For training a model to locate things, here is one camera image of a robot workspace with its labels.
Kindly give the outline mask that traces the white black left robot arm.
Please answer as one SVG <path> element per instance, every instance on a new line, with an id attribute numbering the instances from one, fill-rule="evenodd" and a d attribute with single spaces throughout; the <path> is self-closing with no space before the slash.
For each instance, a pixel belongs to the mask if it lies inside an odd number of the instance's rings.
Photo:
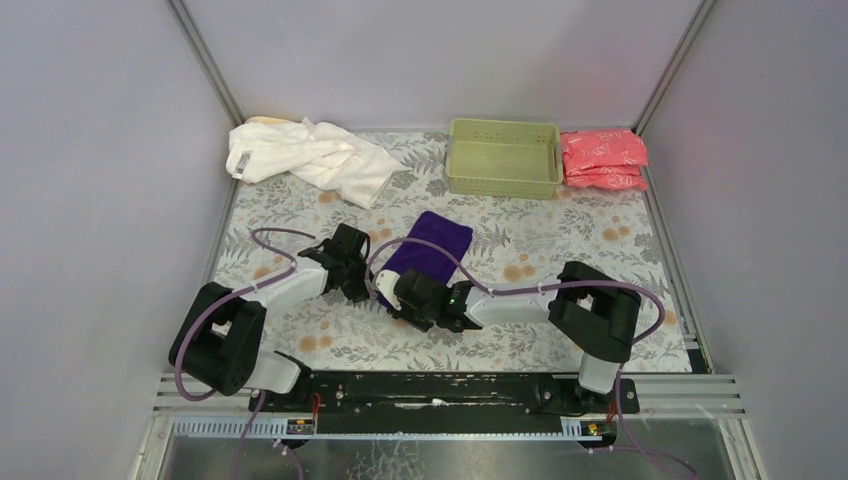
<path id="1" fill-rule="evenodd" d="M 186 376 L 224 396 L 243 389 L 292 392 L 307 368 L 290 356 L 262 349 L 266 321 L 336 290 L 354 303 L 368 299 L 366 284 L 372 275 L 366 265 L 371 246 L 367 233 L 341 224 L 331 237 L 290 254 L 262 240 L 272 231 L 257 228 L 251 237 L 286 260 L 286 267 L 241 288 L 209 282 L 196 294 L 169 351 L 176 388 L 185 399 L 207 397 L 190 392 Z"/>

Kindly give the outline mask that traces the purple microfibre towel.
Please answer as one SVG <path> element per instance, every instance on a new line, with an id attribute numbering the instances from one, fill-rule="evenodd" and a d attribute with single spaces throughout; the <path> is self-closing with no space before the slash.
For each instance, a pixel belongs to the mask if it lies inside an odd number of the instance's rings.
<path id="1" fill-rule="evenodd" d="M 424 240 L 437 245 L 461 261 L 469 250 L 473 229 L 449 220 L 432 211 L 423 212 L 413 223 L 407 238 Z M 415 270 L 430 279 L 447 285 L 457 270 L 443 253 L 414 242 L 403 242 L 383 264 L 384 269 L 403 274 Z"/>

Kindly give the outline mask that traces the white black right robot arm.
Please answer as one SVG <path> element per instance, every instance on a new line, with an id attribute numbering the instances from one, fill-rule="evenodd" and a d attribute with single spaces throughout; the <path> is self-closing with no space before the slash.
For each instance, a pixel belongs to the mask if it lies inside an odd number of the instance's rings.
<path id="1" fill-rule="evenodd" d="M 424 332 L 434 326 L 461 333 L 551 324 L 583 351 L 578 385 L 595 394 L 610 393 L 619 367 L 629 361 L 642 304 L 638 292 L 576 261 L 537 286 L 487 288 L 470 280 L 447 285 L 412 269 L 382 270 L 375 286 L 393 316 Z"/>

